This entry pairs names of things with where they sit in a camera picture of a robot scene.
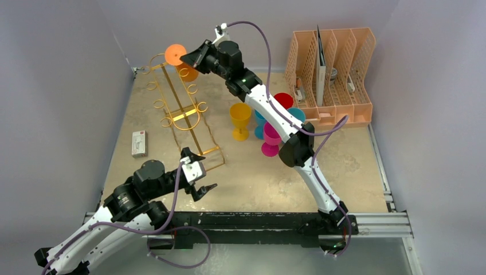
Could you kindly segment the orange wine glass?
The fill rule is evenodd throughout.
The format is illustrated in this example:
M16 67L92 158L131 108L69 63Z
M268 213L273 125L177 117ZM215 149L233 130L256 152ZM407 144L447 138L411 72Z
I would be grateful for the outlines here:
M199 75L199 72L190 65L185 64L181 57L187 53L185 47L180 44L170 45L164 53L166 62L176 68L177 73L184 82L193 82Z

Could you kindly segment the yellow wine glass back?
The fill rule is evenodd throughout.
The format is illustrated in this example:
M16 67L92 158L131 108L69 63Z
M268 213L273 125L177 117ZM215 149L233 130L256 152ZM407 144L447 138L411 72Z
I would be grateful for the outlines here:
M232 121L233 139L239 142L245 141L249 136L247 126L252 116L252 109L245 103L237 103L230 107L230 119Z

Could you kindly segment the red wine glass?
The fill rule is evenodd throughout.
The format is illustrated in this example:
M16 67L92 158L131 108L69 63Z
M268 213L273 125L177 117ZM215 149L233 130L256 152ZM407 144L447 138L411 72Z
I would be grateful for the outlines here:
M291 95L281 92L275 94L273 97L283 108L289 109L293 107L294 101Z

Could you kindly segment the magenta wine glass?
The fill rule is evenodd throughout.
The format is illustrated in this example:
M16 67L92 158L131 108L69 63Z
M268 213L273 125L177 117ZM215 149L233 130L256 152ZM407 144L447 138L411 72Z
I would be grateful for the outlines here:
M269 122L266 122L262 134L264 143L261 146L261 152L267 157L276 156L279 153L279 145L282 141L279 133Z

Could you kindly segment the light blue wine glass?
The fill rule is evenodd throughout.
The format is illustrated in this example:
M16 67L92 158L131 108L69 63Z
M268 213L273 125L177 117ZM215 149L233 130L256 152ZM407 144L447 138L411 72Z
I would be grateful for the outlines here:
M300 120L302 123L305 122L306 115L301 109L292 107L292 108L288 108L287 111L289 112L289 114L291 114L296 119Z

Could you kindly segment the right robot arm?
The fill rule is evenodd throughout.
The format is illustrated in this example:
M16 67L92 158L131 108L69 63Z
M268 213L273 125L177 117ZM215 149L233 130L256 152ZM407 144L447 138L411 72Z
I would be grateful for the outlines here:
M352 222L344 202L325 179L313 148L315 129L292 116L269 94L267 86L245 67L237 43L224 41L214 45L206 40L198 49L179 59L203 74L214 73L225 80L229 92L260 113L283 141L280 160L301 176L318 206L323 229L336 233L344 224L351 231Z

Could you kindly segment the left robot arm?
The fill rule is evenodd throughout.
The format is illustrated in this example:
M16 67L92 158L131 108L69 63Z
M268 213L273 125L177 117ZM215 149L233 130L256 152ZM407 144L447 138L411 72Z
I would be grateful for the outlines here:
M206 176L205 157L185 147L176 169L166 171L159 160L147 160L117 186L91 218L68 239L54 247L38 249L34 256L42 274L90 274L115 251L143 235L178 233L201 229L177 221L179 190L200 200L216 187L195 188Z

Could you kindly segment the white stapler box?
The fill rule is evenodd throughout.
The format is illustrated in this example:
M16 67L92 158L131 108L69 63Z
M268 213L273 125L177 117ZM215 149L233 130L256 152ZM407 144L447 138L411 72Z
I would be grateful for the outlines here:
M132 133L131 155L133 158L142 158L148 155L147 132L145 130Z

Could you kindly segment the dark folder in organizer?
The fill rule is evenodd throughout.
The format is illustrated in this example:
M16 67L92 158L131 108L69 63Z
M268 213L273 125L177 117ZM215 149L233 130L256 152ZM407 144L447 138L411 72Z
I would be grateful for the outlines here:
M326 58L319 25L316 26L316 40L318 46L316 54L316 105L322 107L324 105Z

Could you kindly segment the peach plastic file organizer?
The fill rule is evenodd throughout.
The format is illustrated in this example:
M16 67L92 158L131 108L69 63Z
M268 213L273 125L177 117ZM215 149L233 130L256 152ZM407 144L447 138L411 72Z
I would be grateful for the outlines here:
M371 123L373 105L365 77L376 39L369 27L320 30L326 58L324 105L316 105L316 30L291 36L284 78L294 105L318 131L331 129L348 116L346 127Z

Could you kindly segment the aluminium frame rail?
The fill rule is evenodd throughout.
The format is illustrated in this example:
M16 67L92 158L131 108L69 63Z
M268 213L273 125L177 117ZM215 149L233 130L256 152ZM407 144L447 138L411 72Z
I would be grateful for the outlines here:
M402 238L412 236L406 213L355 213L348 215L356 237ZM181 211L173 216L173 225L197 226L205 232L243 231L327 235L339 238L344 230L323 221L317 213L194 212Z

